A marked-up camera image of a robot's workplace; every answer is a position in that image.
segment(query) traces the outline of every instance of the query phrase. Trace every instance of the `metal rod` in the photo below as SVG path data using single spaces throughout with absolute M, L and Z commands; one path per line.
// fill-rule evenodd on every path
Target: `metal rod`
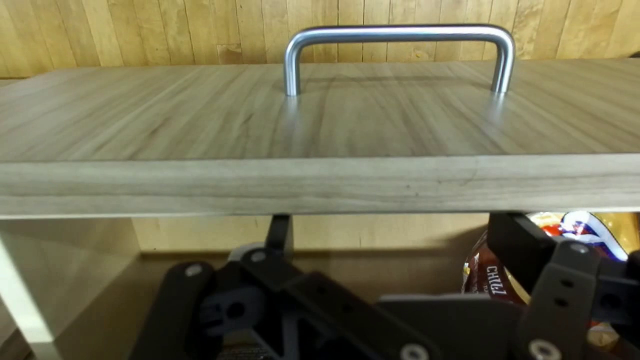
M 286 96 L 299 93 L 299 51 L 310 43 L 333 42 L 494 42 L 497 59 L 492 90 L 503 96 L 512 78 L 516 43 L 507 30 L 492 23 L 415 23 L 415 26 L 320 26 L 293 33 L 284 51 Z

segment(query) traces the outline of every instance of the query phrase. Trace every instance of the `wooden shelf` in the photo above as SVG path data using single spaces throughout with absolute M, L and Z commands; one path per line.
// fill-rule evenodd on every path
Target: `wooden shelf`
M 0 216 L 637 207 L 637 59 L 99 68 L 0 90 Z

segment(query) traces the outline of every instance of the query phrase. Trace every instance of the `metal handle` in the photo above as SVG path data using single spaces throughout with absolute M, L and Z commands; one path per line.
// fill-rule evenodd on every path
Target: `metal handle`
M 320 26 L 297 31 L 284 51 L 286 96 L 299 93 L 299 51 L 310 43 L 332 42 L 445 42 L 482 39 L 497 47 L 492 90 L 503 96 L 512 78 L 516 43 L 507 30 L 492 23 L 417 23 L 417 26 Z

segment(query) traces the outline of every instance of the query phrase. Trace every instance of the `metal bolt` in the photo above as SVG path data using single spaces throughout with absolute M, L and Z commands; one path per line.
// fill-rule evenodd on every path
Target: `metal bolt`
M 575 244 L 571 244 L 571 249 L 577 252 L 577 253 L 585 253 L 585 252 L 587 252 L 587 246 L 575 241 Z
M 263 252 L 253 252 L 250 260 L 251 260 L 251 262 L 261 262 L 263 258 L 266 258 Z
M 533 355 L 533 360 L 561 360 L 557 346 L 539 337 L 527 344 L 527 351 Z
M 428 360 L 428 351 L 420 344 L 405 344 L 400 349 L 400 360 Z
M 202 271 L 202 264 L 190 264 L 190 266 L 183 270 L 186 278 L 194 278 L 194 276 L 198 276 L 200 271 Z

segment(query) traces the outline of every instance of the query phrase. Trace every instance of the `black metal bracket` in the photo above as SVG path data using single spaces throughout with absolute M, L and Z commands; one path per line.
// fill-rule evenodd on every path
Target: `black metal bracket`
M 585 344 L 591 317 L 637 344 L 640 253 L 616 264 L 579 241 L 555 246 L 521 214 L 492 214 L 488 244 L 532 289 L 523 311 L 461 295 L 366 303 L 289 264 L 289 233 L 289 216 L 273 216 L 263 248 L 220 270 L 203 262 L 174 266 L 131 360 L 216 357 L 223 336 L 242 330 L 281 360 L 607 357 Z

